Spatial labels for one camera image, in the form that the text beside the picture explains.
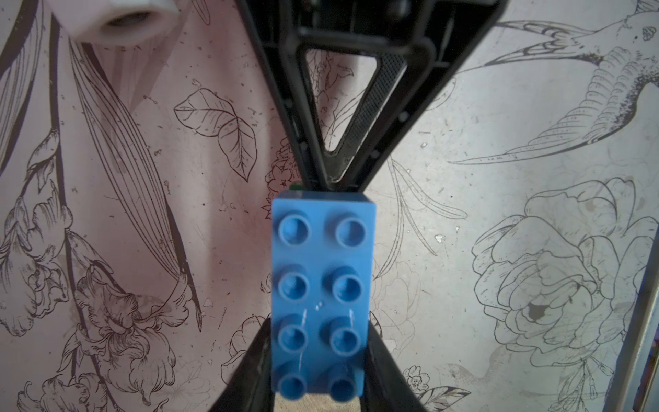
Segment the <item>blue long lego brick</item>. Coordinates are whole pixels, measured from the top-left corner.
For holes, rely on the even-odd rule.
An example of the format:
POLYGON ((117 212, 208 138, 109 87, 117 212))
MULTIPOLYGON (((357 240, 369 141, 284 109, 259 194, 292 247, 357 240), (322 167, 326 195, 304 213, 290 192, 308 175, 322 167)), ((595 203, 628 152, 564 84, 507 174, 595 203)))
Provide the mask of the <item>blue long lego brick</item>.
POLYGON ((272 202, 271 388, 287 400, 363 393, 376 211, 362 193, 272 202))

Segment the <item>orange square lego brick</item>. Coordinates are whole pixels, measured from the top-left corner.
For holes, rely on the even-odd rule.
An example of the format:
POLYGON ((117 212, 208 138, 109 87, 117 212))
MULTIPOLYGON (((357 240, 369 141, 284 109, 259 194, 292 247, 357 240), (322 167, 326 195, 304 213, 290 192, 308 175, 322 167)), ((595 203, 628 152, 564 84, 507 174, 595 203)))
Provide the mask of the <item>orange square lego brick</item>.
POLYGON ((329 395, 305 395, 297 401, 289 401, 276 395, 274 412, 360 412, 358 398, 348 403, 337 403, 329 395))

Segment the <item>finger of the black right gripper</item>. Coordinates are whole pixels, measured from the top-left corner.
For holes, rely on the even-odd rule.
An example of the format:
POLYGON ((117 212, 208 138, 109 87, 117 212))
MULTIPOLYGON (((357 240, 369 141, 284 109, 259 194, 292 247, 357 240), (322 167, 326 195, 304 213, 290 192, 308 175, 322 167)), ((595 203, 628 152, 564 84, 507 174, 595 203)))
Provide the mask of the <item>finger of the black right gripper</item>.
POLYGON ((288 137, 305 188, 329 190, 324 156, 313 114, 305 38, 294 22, 300 1, 238 1, 254 52, 288 137))
POLYGON ((300 1, 294 22, 312 49, 377 63, 338 146, 324 147, 328 192, 365 190, 386 158, 503 14, 503 1, 300 1))

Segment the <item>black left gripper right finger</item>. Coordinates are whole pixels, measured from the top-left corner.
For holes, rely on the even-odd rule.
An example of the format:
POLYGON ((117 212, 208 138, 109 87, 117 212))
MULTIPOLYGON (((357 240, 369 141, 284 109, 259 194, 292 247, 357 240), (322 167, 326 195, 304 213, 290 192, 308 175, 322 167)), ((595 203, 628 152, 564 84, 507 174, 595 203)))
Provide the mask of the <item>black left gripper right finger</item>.
POLYGON ((396 365, 383 339, 369 329, 365 351, 362 410, 367 412, 426 412, 396 365))

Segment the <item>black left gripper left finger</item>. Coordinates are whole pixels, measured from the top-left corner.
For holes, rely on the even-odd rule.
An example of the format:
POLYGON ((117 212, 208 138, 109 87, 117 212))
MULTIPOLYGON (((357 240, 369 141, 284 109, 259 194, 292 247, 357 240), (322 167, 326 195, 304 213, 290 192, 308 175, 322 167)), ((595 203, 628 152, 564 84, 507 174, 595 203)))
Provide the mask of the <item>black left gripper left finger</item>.
POLYGON ((210 412, 272 412, 271 319, 266 319, 210 412))

